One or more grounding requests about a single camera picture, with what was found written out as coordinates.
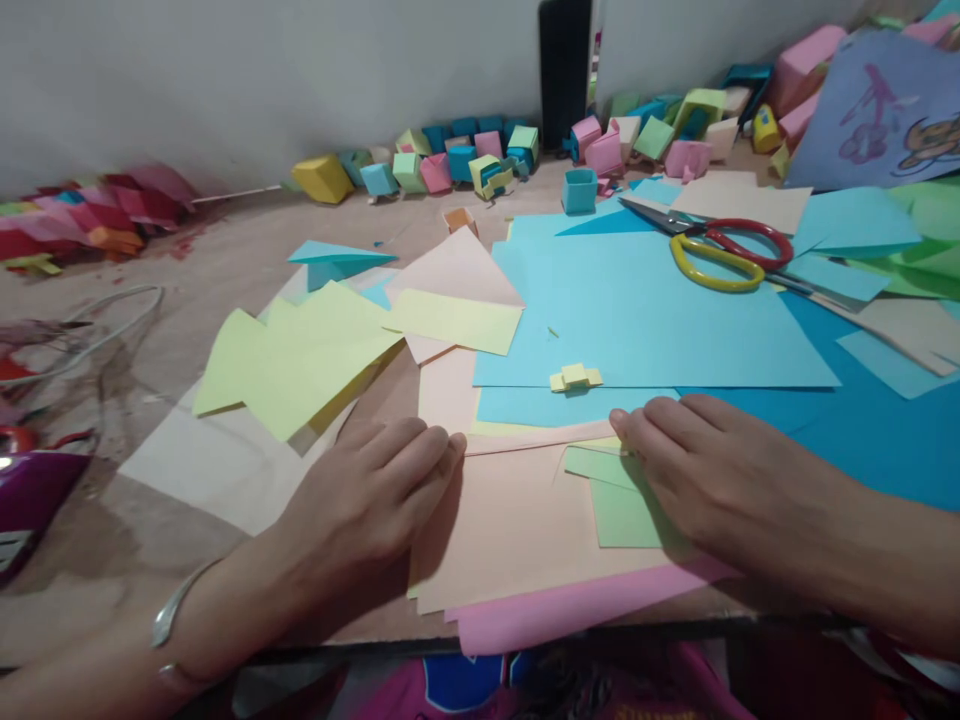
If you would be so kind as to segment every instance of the light green paper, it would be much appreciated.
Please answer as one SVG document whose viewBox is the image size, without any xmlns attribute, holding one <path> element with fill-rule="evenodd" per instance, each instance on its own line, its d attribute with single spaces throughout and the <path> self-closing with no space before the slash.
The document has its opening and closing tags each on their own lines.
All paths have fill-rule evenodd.
<svg viewBox="0 0 960 720">
<path fill-rule="evenodd" d="M 659 160 L 663 151 L 673 141 L 674 129 L 667 123 L 651 117 L 643 125 L 640 136 L 633 144 L 633 149 L 641 155 L 653 160 Z"/>
<path fill-rule="evenodd" d="M 454 345 L 506 355 L 523 308 L 463 300 L 407 289 L 384 318 L 389 330 L 444 340 Z"/>
</svg>

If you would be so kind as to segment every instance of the blue origami box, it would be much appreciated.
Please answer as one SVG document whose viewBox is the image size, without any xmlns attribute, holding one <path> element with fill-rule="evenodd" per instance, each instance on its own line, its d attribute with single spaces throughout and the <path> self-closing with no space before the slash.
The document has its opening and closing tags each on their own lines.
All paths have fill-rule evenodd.
<svg viewBox="0 0 960 720">
<path fill-rule="evenodd" d="M 450 158 L 450 179 L 454 182 L 472 183 L 470 161 L 477 159 L 477 149 L 473 145 L 452 147 L 447 156 Z"/>
</svg>

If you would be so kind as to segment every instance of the light yellow paper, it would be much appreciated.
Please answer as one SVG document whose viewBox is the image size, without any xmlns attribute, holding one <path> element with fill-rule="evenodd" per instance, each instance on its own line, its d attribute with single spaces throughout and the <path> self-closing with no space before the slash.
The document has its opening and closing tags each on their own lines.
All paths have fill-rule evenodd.
<svg viewBox="0 0 960 720">
<path fill-rule="evenodd" d="M 506 355 L 522 313 L 522 308 L 435 295 L 411 288 L 400 293 L 383 326 L 473 350 Z"/>
</svg>

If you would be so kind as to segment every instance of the yellow paper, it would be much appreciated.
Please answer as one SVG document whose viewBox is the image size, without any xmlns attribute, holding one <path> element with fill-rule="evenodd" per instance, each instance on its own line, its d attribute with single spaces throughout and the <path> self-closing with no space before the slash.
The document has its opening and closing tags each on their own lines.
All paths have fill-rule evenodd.
<svg viewBox="0 0 960 720">
<path fill-rule="evenodd" d="M 266 325 L 235 310 L 217 335 L 193 412 L 243 403 L 286 442 L 399 342 L 383 329 L 386 317 L 338 283 L 300 306 L 277 300 Z"/>
<path fill-rule="evenodd" d="M 522 312 L 522 308 L 407 289 L 400 293 L 384 327 L 506 355 Z"/>
</svg>

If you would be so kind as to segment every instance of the cable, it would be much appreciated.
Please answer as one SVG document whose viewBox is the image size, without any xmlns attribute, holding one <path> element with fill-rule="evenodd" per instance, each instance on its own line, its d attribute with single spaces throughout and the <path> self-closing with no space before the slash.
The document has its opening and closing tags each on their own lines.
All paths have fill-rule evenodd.
<svg viewBox="0 0 960 720">
<path fill-rule="evenodd" d="M 74 320 L 78 320 L 79 318 L 83 317 L 88 313 L 93 313 L 94 311 L 100 309 L 104 305 L 109 305 L 110 303 L 116 300 L 122 300 L 123 298 L 130 297 L 131 295 L 139 295 L 140 293 L 150 292 L 151 290 L 156 292 L 157 295 L 154 298 L 153 302 L 150 303 L 150 307 L 148 307 L 142 313 L 137 315 L 130 322 L 126 323 L 125 325 L 121 325 L 117 330 L 114 330 L 112 333 L 107 335 L 102 340 L 95 342 L 93 345 L 91 345 L 87 349 L 82 350 L 81 352 L 74 355 L 73 358 L 71 358 L 65 365 L 63 365 L 63 367 L 59 367 L 56 370 L 50 370 L 45 373 L 40 373 L 39 375 L 31 375 L 30 377 L 16 378 L 14 380 L 0 380 L 0 388 L 16 387 L 18 385 L 29 385 L 30 383 L 39 382 L 41 380 L 49 380 L 50 378 L 56 377 L 57 375 L 62 375 L 68 370 L 73 369 L 85 357 L 95 352 L 96 350 L 99 350 L 101 347 L 106 345 L 111 340 L 115 340 L 116 338 L 120 337 L 120 335 L 125 333 L 127 330 L 132 328 L 138 322 L 140 322 L 145 317 L 147 317 L 147 315 L 153 312 L 154 309 L 156 309 L 156 307 L 160 304 L 160 301 L 163 299 L 163 287 L 160 285 L 137 285 L 136 287 L 129 288 L 127 290 L 124 290 L 123 292 L 107 295 L 106 297 L 100 298 L 99 300 L 90 303 L 86 307 L 80 308 L 80 310 L 75 312 L 73 315 L 71 315 L 64 321 L 64 322 L 73 322 Z"/>
</svg>

